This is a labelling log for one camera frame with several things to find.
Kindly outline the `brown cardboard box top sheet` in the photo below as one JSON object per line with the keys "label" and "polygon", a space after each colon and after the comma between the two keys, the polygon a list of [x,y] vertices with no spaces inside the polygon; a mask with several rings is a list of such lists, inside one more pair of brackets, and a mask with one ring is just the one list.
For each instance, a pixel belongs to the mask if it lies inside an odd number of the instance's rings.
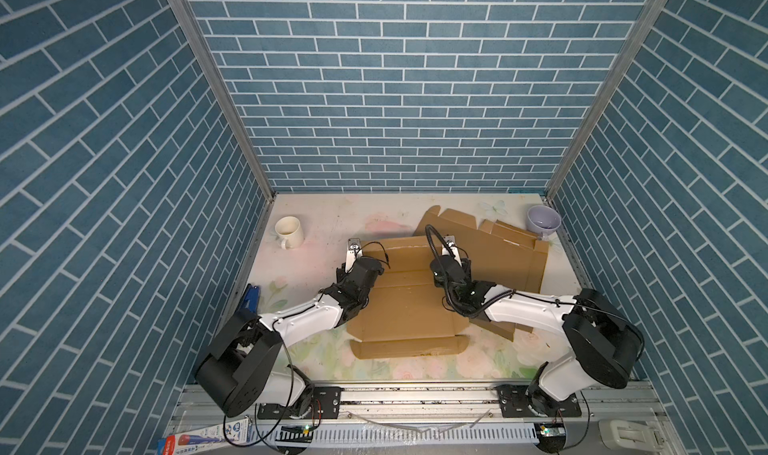
{"label": "brown cardboard box top sheet", "polygon": [[457,355],[469,345],[469,321],[445,309],[433,282],[432,252],[424,236],[365,242],[362,252],[384,262],[369,303],[345,324],[362,360]]}

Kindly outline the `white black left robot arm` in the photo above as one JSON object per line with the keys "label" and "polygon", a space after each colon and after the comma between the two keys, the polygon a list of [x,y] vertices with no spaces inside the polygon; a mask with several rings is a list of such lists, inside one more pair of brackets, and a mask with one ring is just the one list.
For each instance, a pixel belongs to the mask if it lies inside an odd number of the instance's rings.
{"label": "white black left robot arm", "polygon": [[227,417],[255,404],[276,405],[285,417],[305,414],[314,384],[293,363],[278,369],[279,354],[359,315],[388,267],[388,257],[371,257],[362,246],[349,246],[335,282],[311,300],[273,313],[237,310],[200,356],[195,380]]}

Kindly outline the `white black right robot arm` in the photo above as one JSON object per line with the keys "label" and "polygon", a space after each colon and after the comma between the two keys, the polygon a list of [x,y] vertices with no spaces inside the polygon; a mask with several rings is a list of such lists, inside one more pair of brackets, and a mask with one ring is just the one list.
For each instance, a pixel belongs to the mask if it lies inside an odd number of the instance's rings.
{"label": "white black right robot arm", "polygon": [[525,391],[529,409],[555,417],[577,392],[594,385],[627,386],[645,351],[642,332],[601,293],[552,296],[472,278],[471,260],[435,228],[426,228],[435,286],[447,307],[472,321],[514,323],[544,330],[568,343],[566,353],[543,363]]}

